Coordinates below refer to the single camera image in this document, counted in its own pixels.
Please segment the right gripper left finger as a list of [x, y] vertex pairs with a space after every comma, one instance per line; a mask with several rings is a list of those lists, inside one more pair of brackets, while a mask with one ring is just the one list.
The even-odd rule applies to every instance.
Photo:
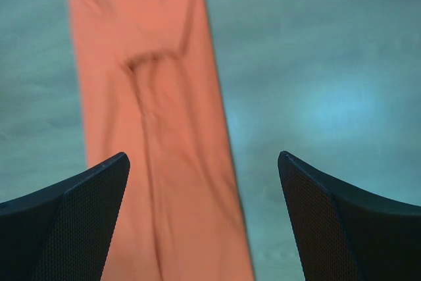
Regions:
[[100, 280], [130, 161], [118, 153], [1, 204], [1, 279]]

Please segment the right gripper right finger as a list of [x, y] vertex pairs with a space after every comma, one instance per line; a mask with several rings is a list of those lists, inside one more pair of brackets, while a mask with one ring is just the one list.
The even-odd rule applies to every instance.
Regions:
[[306, 280], [419, 280], [420, 207], [282, 151], [278, 170]]

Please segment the orange t shirt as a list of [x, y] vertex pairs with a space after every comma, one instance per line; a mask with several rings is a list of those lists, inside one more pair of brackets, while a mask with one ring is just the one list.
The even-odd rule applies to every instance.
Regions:
[[103, 280], [252, 280], [205, 0], [69, 0], [89, 166], [130, 160]]

